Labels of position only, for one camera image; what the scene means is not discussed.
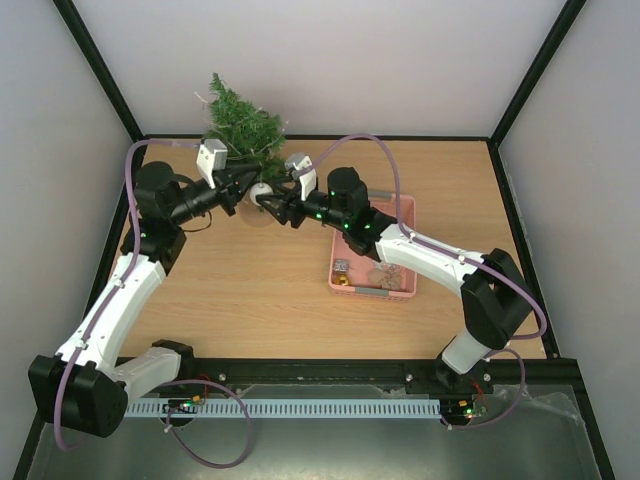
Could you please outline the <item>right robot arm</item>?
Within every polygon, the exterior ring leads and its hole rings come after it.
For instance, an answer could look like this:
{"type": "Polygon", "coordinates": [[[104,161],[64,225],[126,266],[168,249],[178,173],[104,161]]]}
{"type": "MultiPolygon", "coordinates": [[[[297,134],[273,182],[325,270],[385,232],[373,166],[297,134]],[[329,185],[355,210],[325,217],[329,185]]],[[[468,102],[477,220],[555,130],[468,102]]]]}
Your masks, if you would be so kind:
{"type": "Polygon", "coordinates": [[[356,254],[411,270],[458,296],[464,327],[438,355],[435,377],[443,389],[460,390],[476,364],[503,349],[532,311],[513,258],[500,249],[463,251],[417,234],[371,205],[351,167],[332,170],[327,186],[327,192],[319,191],[314,174],[307,173],[291,187],[258,185],[250,199],[282,225],[297,228],[305,219],[317,220],[341,232],[356,254]]]}

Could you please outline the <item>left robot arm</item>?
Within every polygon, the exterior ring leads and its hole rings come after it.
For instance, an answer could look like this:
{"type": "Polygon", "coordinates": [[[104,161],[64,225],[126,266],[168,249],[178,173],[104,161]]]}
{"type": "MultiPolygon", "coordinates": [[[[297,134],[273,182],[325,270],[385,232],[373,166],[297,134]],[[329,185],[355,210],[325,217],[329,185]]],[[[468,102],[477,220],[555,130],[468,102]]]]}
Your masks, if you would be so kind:
{"type": "Polygon", "coordinates": [[[159,340],[137,358],[117,360],[144,305],[183,249],[183,224],[216,207],[234,215],[259,171],[257,165],[233,163],[198,181],[176,174],[165,162],[137,171],[133,194],[139,219],[127,232],[103,292],[56,354],[37,356],[28,370],[37,408],[56,434],[69,428],[105,438],[131,403],[166,382],[193,376],[193,349],[176,341],[159,340]]]}

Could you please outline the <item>white ball ornament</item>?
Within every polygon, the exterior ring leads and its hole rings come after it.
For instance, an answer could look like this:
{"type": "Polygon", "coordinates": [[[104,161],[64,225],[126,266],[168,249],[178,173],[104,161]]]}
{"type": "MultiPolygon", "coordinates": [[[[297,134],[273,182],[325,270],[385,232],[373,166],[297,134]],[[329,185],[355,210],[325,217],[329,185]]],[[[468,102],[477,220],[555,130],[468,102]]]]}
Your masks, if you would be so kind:
{"type": "Polygon", "coordinates": [[[249,190],[249,199],[254,205],[259,206],[260,203],[258,201],[258,197],[261,195],[271,195],[272,193],[273,189],[269,184],[258,182],[251,186],[249,190]]]}

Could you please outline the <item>clear wire fairy lights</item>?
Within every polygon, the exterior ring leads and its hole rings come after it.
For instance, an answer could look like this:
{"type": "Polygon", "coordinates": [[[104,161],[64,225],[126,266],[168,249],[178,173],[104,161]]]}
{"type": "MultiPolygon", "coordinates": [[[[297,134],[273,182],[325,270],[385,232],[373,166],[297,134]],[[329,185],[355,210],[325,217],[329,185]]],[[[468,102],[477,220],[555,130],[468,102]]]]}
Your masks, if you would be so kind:
{"type": "Polygon", "coordinates": [[[232,158],[264,162],[285,143],[280,116],[256,107],[233,90],[215,91],[207,106],[211,120],[203,137],[220,139],[232,158]]]}

